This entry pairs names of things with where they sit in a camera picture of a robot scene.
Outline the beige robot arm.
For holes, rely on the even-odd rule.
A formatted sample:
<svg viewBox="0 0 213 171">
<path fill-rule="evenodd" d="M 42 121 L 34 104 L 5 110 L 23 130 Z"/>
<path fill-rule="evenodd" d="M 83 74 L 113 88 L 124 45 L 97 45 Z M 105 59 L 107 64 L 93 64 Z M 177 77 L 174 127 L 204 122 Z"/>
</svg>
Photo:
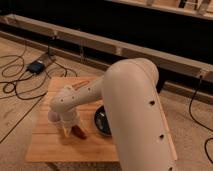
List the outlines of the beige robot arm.
<svg viewBox="0 0 213 171">
<path fill-rule="evenodd" d="M 159 73 L 145 58 L 111 65 L 86 86 L 62 88 L 50 108 L 69 130 L 79 105 L 103 101 L 123 171 L 178 171 L 177 155 L 157 93 Z"/>
</svg>

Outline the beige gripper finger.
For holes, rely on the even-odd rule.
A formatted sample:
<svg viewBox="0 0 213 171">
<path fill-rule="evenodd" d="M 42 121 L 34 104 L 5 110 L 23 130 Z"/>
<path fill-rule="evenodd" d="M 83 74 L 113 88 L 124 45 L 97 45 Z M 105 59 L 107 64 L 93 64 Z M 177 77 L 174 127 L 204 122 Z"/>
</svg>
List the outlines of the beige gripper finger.
<svg viewBox="0 0 213 171">
<path fill-rule="evenodd" d="M 70 137 L 70 134 L 71 134 L 71 127 L 65 127 L 65 126 L 61 126 L 62 130 L 63 130 L 63 133 L 64 133 L 64 136 L 65 137 Z"/>
</svg>

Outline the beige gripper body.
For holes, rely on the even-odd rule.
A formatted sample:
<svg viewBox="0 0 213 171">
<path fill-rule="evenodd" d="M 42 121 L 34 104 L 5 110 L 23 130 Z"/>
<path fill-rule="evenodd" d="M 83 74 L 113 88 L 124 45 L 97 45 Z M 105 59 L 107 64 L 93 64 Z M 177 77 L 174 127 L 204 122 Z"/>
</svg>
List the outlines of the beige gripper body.
<svg viewBox="0 0 213 171">
<path fill-rule="evenodd" d="M 76 126 L 80 123 L 80 116 L 77 113 L 75 108 L 73 108 L 65 113 L 57 112 L 57 114 L 60 118 L 62 125 L 65 127 L 72 128 L 73 126 Z"/>
</svg>

